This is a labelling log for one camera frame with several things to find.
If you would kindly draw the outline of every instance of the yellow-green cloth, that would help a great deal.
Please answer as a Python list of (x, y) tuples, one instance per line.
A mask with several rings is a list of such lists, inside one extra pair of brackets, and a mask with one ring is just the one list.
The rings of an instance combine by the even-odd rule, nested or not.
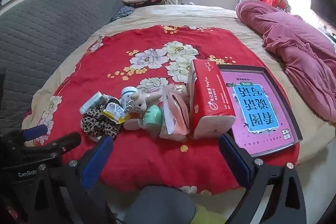
[(190, 224), (224, 224), (226, 219), (217, 213), (213, 213), (205, 209), (201, 205), (195, 205), (196, 212)]

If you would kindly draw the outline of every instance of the red tissue package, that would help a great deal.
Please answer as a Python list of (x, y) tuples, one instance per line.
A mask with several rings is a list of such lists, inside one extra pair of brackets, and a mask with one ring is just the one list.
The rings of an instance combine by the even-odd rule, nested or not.
[(218, 138), (232, 127), (235, 111), (216, 62), (194, 59), (189, 68), (188, 90), (194, 139)]

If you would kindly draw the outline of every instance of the crumpled pink blanket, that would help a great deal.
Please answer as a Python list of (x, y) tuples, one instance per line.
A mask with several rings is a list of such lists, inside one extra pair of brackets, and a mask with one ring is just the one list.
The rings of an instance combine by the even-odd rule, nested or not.
[(247, 0), (236, 6), (238, 17), (263, 35), (263, 46), (280, 56), (285, 73), (307, 104), (323, 119), (336, 122), (336, 54), (331, 42), (298, 16)]

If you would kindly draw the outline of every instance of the black cable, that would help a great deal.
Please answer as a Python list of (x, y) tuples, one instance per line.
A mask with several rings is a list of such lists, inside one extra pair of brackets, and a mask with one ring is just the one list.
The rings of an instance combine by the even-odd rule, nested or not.
[(121, 219), (119, 219), (119, 218), (115, 218), (117, 221), (119, 221), (121, 224), (126, 224), (124, 221), (122, 221)]

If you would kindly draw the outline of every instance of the open box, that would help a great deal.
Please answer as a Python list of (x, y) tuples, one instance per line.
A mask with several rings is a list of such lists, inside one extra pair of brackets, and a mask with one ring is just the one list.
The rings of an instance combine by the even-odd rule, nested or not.
[(277, 83), (263, 67), (218, 65), (236, 121), (230, 133), (252, 157), (302, 141), (294, 114)]

